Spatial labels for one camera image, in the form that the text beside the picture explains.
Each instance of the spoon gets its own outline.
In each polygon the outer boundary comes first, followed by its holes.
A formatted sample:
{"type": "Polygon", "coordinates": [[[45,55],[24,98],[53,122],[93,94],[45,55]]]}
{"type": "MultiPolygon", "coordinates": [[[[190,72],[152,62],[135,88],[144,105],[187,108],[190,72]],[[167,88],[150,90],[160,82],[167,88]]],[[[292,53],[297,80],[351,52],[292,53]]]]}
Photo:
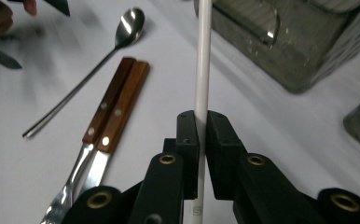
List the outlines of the spoon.
{"type": "Polygon", "coordinates": [[[121,21],[116,31],[114,48],[96,65],[90,73],[81,80],[55,107],[53,107],[42,119],[34,124],[30,129],[22,134],[22,137],[29,138],[40,131],[76,93],[95,75],[95,73],[119,50],[128,47],[136,42],[143,30],[145,14],[140,8],[133,7],[128,9],[121,17],[121,21]]]}

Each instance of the wooden handle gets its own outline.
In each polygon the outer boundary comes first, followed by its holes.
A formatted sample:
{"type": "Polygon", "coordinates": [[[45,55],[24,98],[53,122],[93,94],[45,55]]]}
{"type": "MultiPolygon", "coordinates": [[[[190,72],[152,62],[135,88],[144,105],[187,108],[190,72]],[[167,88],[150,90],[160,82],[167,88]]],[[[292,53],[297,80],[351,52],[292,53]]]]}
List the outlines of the wooden handle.
{"type": "Polygon", "coordinates": [[[118,66],[117,72],[114,74],[111,80],[104,98],[99,104],[98,109],[93,116],[90,126],[85,132],[82,141],[84,143],[95,144],[104,129],[105,122],[110,116],[116,101],[118,100],[119,94],[129,76],[132,66],[136,60],[133,58],[123,58],[118,66]]]}
{"type": "Polygon", "coordinates": [[[128,79],[99,140],[98,150],[106,153],[112,153],[115,150],[148,71],[148,63],[136,62],[133,64],[128,79]]]}

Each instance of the white table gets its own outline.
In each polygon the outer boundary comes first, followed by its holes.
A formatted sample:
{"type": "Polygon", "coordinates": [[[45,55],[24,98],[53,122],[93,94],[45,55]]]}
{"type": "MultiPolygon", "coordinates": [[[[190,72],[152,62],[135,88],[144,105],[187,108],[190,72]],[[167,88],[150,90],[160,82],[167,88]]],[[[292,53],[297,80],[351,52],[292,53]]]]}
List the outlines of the white table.
{"type": "MultiPolygon", "coordinates": [[[[148,61],[151,70],[104,185],[125,190],[142,180],[164,138],[175,137],[176,116],[193,109],[198,22],[192,1],[97,2],[70,0],[71,18],[43,1],[36,18],[11,5],[11,33],[20,38],[0,42],[0,49],[23,69],[0,65],[0,224],[39,223],[70,174],[122,57],[148,61]],[[146,15],[141,40],[119,51],[33,139],[23,139],[114,47],[119,16],[133,6],[146,15]]],[[[310,91],[292,95],[212,34],[209,108],[229,118],[248,151],[271,158],[312,197],[334,187],[360,196],[360,145],[342,126],[359,104],[360,55],[310,91]]],[[[204,223],[236,223],[232,203],[214,199],[208,174],[205,188],[204,223]]]]}

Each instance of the white rod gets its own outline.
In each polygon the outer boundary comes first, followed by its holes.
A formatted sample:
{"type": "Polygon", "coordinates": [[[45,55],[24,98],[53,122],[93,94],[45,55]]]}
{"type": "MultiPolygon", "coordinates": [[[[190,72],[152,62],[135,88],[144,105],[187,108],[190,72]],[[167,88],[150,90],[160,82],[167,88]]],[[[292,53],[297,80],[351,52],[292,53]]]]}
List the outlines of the white rod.
{"type": "Polygon", "coordinates": [[[195,85],[195,119],[200,139],[200,164],[198,171],[198,198],[191,201],[190,224],[203,222],[203,196],[205,177],[205,135],[209,95],[210,34],[212,1],[200,0],[197,78],[195,85]]]}

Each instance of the spoon handle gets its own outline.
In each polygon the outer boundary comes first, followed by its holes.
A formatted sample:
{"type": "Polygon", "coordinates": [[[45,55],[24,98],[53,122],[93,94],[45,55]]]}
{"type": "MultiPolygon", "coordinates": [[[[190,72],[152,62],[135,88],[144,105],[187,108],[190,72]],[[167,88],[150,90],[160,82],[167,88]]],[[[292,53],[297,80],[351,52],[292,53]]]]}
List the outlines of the spoon handle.
{"type": "Polygon", "coordinates": [[[81,80],[55,107],[53,107],[42,119],[36,122],[31,128],[22,134],[23,138],[32,137],[40,131],[46,124],[69,102],[73,96],[96,74],[96,72],[116,53],[117,47],[112,49],[93,69],[81,80]]]}

